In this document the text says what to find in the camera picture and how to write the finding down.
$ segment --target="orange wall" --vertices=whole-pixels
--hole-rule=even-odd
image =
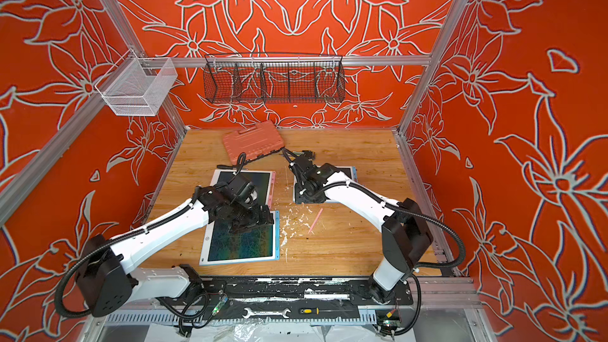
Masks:
[[[0,0],[0,41],[2,191],[126,47],[99,0]]]
[[[469,0],[407,132],[502,341],[608,340],[605,0]]]
[[[60,319],[54,290],[89,238],[140,226],[178,140],[158,117],[104,107],[0,231],[0,341],[75,340],[85,319]],[[83,300],[73,281],[71,310]]]
[[[98,0],[0,0],[0,191],[126,51]],[[138,226],[177,135],[166,113],[107,107],[0,228],[0,341],[75,340],[53,293],[88,238]],[[66,302],[82,308],[76,290]]]
[[[148,56],[291,51],[342,55],[429,53],[451,0],[118,0]],[[171,98],[191,127],[392,127],[420,66],[347,70],[337,105],[212,105],[200,69],[181,69]]]

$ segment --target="screwdriver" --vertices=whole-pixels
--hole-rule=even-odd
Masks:
[[[319,312],[343,312],[343,310],[323,310],[319,308],[300,308],[300,314],[319,314]]]
[[[236,166],[224,165],[224,164],[219,164],[219,165],[216,166],[216,169],[232,169],[232,170],[234,170],[236,168],[237,168]]]

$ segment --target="plastic sheet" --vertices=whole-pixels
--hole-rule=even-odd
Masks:
[[[390,337],[380,337],[362,326],[310,326],[307,323],[265,323],[264,320],[248,320],[247,323],[230,326],[207,326],[194,329],[189,339],[180,337],[177,328],[150,325],[145,342],[383,342]],[[396,342],[415,342],[414,332],[395,337]]]

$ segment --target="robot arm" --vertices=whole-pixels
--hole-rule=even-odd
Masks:
[[[79,260],[61,278],[55,308],[67,318],[108,315],[128,301],[179,297],[186,289],[200,290],[200,278],[191,267],[168,270],[137,268],[149,256],[217,218],[231,221],[229,232],[248,232],[273,224],[268,206],[256,205],[255,187],[246,175],[228,183],[197,187],[192,198],[152,222],[106,240],[97,235],[87,241]],[[67,281],[74,276],[88,309],[72,312],[63,304]]]
[[[308,158],[295,156],[286,149],[283,154],[297,178],[300,195],[315,203],[327,199],[338,201],[382,233],[384,258],[370,276],[369,291],[380,303],[390,300],[395,285],[412,274],[433,242],[426,221],[443,224],[422,215],[413,200],[399,202],[374,193],[331,164],[317,167]]]

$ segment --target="wrench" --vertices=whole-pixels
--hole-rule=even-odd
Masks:
[[[247,313],[243,316],[243,318],[249,318],[251,316],[283,316],[283,318],[289,318],[287,313],[291,312],[291,310],[289,308],[285,308],[282,312],[268,312],[268,311],[257,312],[257,311],[251,310],[251,308],[245,308],[245,311]]]

